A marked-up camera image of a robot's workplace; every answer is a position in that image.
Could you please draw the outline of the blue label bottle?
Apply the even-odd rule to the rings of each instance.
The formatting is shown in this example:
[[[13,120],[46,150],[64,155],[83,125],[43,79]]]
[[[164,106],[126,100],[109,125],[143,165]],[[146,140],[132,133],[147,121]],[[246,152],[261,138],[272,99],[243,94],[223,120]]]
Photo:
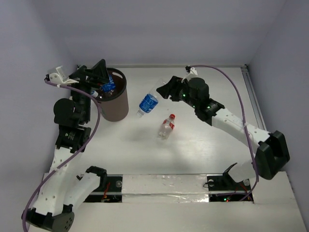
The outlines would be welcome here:
[[[116,89],[114,80],[111,75],[109,75],[109,82],[107,84],[102,85],[101,89],[105,93],[114,91]]]
[[[137,111],[137,116],[139,118],[150,113],[158,105],[158,103],[163,100],[163,97],[157,92],[157,89],[165,84],[166,82],[163,79],[159,79],[152,89],[145,95],[140,102],[139,109]]]

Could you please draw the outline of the red cap clear bottle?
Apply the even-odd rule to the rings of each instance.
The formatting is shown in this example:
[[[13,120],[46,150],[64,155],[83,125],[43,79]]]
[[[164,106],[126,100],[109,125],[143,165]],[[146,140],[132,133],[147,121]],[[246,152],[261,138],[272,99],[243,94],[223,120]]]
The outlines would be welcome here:
[[[163,123],[161,124],[159,130],[158,130],[158,137],[161,140],[167,140],[170,134],[172,133],[174,127],[175,127],[175,115],[170,114],[168,118],[166,118]]]

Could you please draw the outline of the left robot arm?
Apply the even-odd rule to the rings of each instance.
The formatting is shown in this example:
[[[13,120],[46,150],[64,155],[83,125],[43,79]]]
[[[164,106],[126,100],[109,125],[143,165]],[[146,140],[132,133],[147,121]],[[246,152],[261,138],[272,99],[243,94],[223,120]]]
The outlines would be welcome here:
[[[54,122],[59,128],[54,157],[49,172],[22,213],[24,231],[28,230],[28,225],[49,232],[69,231],[77,209],[89,194],[106,188],[105,169],[91,166],[81,176],[77,176],[76,170],[87,144],[96,133],[96,128],[87,126],[91,104],[97,104],[91,91],[108,80],[103,59],[92,68],[81,66],[70,75],[66,75],[60,66],[47,73],[45,83],[68,89],[70,97],[59,99],[54,105]]]

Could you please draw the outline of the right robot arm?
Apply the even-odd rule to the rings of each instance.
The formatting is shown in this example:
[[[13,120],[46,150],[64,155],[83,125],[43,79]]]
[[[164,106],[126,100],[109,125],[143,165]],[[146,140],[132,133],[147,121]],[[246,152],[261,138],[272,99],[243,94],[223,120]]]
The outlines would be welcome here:
[[[234,189],[247,178],[273,177],[290,160],[285,136],[280,131],[270,133],[244,122],[209,95],[209,86],[199,77],[184,80],[173,76],[156,90],[164,99],[183,101],[195,110],[201,121],[220,129],[246,145],[253,158],[243,164],[232,164],[222,178],[226,189]]]

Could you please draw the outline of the brown round waste bin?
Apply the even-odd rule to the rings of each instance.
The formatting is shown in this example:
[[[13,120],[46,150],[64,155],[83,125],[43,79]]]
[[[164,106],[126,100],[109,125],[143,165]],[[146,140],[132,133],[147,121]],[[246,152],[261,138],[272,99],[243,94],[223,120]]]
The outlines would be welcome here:
[[[116,89],[105,93],[99,88],[100,94],[96,101],[101,106],[102,116],[110,122],[117,122],[124,119],[129,110],[127,98],[127,80],[125,75],[115,68],[107,68],[109,75],[112,76]]]

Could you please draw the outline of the white foam strip with tape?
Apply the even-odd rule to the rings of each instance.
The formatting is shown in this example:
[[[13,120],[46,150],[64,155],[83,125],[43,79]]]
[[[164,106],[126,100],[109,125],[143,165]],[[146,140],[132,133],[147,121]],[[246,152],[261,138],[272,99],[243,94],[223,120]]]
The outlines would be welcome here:
[[[205,174],[124,175],[123,203],[207,203]]]

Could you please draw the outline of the aluminium rail right edge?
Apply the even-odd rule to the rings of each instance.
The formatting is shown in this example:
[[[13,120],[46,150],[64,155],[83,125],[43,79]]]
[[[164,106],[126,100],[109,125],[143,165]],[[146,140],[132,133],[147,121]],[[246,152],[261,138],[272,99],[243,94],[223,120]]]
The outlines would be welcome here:
[[[253,112],[254,112],[254,116],[257,122],[257,125],[260,129],[266,130],[266,125],[263,119],[263,115],[253,88],[253,84],[250,78],[250,74],[249,74],[249,70],[248,70],[248,66],[247,65],[243,65],[241,66],[241,72],[242,72],[242,76],[249,94],[249,98],[251,101],[251,105],[253,107]]]

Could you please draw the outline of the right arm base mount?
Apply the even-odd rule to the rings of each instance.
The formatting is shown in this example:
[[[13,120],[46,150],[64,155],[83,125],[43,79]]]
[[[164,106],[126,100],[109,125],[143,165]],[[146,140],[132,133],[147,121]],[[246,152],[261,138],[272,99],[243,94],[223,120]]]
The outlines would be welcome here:
[[[203,187],[209,191],[210,202],[253,202],[253,195],[251,193],[242,200],[251,191],[249,179],[235,182],[227,175],[208,175]]]

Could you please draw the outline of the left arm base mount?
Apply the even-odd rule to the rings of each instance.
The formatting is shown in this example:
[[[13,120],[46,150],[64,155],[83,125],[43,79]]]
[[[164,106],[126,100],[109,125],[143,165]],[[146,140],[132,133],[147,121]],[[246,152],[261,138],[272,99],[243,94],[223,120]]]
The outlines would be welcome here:
[[[108,175],[105,186],[100,185],[89,194],[85,203],[121,203],[122,202],[122,175]]]

